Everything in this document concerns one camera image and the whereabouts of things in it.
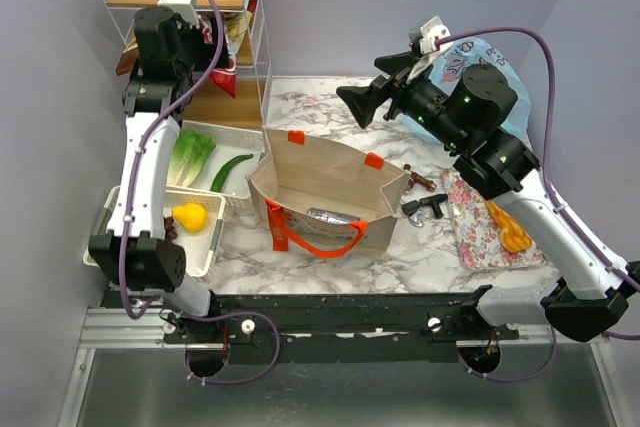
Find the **yellow lemon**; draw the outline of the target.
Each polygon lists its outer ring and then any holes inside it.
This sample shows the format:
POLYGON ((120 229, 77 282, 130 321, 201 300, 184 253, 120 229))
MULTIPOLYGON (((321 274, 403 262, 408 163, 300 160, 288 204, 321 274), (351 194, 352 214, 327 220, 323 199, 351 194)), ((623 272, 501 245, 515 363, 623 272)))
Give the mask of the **yellow lemon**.
POLYGON ((208 212, 198 203, 186 203, 172 208, 172 216, 190 233, 201 232, 207 224, 208 212))

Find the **beige canvas tote bag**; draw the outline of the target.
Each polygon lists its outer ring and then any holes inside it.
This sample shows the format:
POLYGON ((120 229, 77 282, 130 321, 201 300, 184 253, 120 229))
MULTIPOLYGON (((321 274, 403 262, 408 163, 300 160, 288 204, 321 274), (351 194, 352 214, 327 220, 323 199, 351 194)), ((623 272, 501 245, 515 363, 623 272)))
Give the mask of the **beige canvas tote bag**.
POLYGON ((247 176, 258 225, 272 249, 290 244, 318 258, 350 252, 386 255, 409 180, 403 169, 373 153, 301 130, 263 129, 265 155, 247 176), (307 215, 310 208, 357 216, 334 225, 307 215))

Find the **braided golden bread loaf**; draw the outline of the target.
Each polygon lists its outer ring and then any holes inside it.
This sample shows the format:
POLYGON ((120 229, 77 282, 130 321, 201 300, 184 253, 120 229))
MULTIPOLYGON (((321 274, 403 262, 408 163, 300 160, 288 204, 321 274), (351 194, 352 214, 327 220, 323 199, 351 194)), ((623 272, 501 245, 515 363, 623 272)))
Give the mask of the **braided golden bread loaf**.
POLYGON ((492 200, 486 201, 485 204, 497 225, 500 244, 507 252, 517 254, 532 247, 532 239, 511 215, 492 200))

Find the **green chili pepper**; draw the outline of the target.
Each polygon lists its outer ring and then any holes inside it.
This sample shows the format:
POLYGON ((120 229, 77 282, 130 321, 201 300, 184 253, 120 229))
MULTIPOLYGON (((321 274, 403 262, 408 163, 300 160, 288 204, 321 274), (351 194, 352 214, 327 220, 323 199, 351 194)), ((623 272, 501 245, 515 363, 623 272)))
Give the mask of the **green chili pepper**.
POLYGON ((231 172, 241 163, 251 160, 254 157, 253 154, 242 154, 242 155, 237 155, 233 158, 231 158, 230 160, 228 160, 217 172, 216 176, 214 177, 211 185, 210 185, 210 191, 211 192, 215 192, 215 193, 220 193, 223 188, 224 185, 226 183, 226 181, 228 180, 231 172))

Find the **red white snack packet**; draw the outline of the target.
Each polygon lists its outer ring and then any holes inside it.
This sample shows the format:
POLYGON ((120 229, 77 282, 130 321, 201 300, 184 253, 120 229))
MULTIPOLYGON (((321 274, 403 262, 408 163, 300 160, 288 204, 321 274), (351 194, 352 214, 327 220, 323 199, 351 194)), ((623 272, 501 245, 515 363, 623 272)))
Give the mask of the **red white snack packet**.
MULTIPOLYGON (((198 14, 200 29, 206 44, 213 45, 217 40, 217 23, 213 14, 198 14)), ((222 13, 224 23, 224 42, 216 68, 210 73, 209 80, 231 98, 236 97, 237 55, 241 44, 249 32, 253 12, 247 10, 237 13, 222 13)))

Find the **blue plastic grocery bag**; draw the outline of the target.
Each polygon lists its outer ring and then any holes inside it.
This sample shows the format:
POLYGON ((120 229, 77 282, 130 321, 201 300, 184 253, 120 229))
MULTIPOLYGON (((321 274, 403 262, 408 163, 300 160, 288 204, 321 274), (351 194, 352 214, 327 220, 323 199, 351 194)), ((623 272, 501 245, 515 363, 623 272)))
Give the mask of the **blue plastic grocery bag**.
POLYGON ((472 38, 422 54, 392 102, 453 155, 469 155, 499 138, 522 139, 509 117, 528 105, 528 95, 511 68, 482 52, 487 46, 472 38))

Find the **green lettuce leaf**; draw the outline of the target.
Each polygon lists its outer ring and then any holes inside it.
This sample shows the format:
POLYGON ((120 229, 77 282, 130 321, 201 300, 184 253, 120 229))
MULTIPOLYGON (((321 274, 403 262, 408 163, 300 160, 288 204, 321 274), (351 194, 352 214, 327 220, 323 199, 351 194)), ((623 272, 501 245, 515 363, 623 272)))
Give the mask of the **green lettuce leaf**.
POLYGON ((211 136, 193 130, 182 130, 170 157, 167 184, 190 187, 215 148, 216 142, 211 136))

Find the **dark red grape bunch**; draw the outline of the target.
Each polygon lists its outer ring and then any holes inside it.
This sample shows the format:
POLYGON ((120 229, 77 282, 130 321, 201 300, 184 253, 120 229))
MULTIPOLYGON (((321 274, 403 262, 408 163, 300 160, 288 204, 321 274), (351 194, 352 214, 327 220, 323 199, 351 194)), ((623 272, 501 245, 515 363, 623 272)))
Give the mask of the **dark red grape bunch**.
POLYGON ((165 239, 167 241, 172 242, 177 239, 178 233, 175 226, 175 220, 173 217, 164 218, 164 230, 165 230, 165 239))

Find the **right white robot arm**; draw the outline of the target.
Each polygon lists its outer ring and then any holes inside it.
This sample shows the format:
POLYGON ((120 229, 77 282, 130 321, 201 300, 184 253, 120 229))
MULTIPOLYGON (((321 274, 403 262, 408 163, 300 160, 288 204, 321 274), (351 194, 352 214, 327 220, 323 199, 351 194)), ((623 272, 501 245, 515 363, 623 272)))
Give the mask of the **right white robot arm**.
POLYGON ((460 177, 484 199, 514 218, 559 271, 549 287, 490 287, 460 314, 460 326, 480 339, 505 324, 548 324, 565 337, 587 342, 609 330, 639 289, 639 265, 615 254, 545 186, 535 154, 502 123, 518 96, 495 66, 467 67, 445 93, 424 71, 403 68, 368 86, 336 93, 361 128, 384 102, 388 120, 403 114, 440 141, 460 177))

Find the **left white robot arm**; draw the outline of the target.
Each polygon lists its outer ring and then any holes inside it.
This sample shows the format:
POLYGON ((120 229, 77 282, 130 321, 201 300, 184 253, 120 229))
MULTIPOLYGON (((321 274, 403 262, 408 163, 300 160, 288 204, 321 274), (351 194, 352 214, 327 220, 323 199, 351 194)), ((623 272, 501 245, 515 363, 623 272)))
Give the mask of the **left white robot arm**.
POLYGON ((138 55, 122 94, 126 153, 119 194, 105 232, 88 243, 130 318, 162 299, 189 316, 187 329, 201 342, 220 334, 222 319, 212 309, 213 293, 187 274, 184 248, 166 236, 164 196, 184 111, 225 49, 222 17, 213 16, 206 25, 196 13, 182 16, 166 6, 135 14, 138 55))

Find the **yellow brown chip bag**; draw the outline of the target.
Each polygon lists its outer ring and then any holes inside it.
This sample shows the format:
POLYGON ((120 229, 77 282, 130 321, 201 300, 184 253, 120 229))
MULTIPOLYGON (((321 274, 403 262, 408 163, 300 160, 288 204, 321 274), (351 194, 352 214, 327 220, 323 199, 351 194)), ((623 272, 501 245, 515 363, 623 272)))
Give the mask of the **yellow brown chip bag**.
POLYGON ((135 39, 131 40, 124 49, 117 63, 115 73, 117 76, 130 74, 138 57, 138 44, 135 39))

